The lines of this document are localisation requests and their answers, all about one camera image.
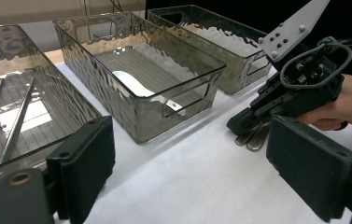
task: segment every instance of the transparent gray bin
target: transparent gray bin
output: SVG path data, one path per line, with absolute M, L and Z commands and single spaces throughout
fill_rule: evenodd
M 46 168 L 67 136 L 101 117 L 18 25 L 0 26 L 0 82 L 0 178 Z
M 53 23 L 67 66 L 137 144 L 213 104 L 226 64 L 132 12 Z
M 194 5 L 153 8 L 148 20 L 227 64 L 219 89 L 234 95 L 266 76 L 271 65 L 258 45 L 265 33 Z

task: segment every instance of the white surface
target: white surface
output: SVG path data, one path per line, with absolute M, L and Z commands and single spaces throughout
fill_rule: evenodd
M 57 66 L 104 115 L 108 112 L 64 63 Z M 325 223 L 266 159 L 234 143 L 227 121 L 258 96 L 265 78 L 234 96 L 218 91 L 211 108 L 144 145 L 114 120 L 116 164 L 86 223 Z M 352 149 L 352 126 L 326 132 Z M 342 219 L 349 223 L 345 209 Z M 68 223 L 56 219 L 56 223 Z

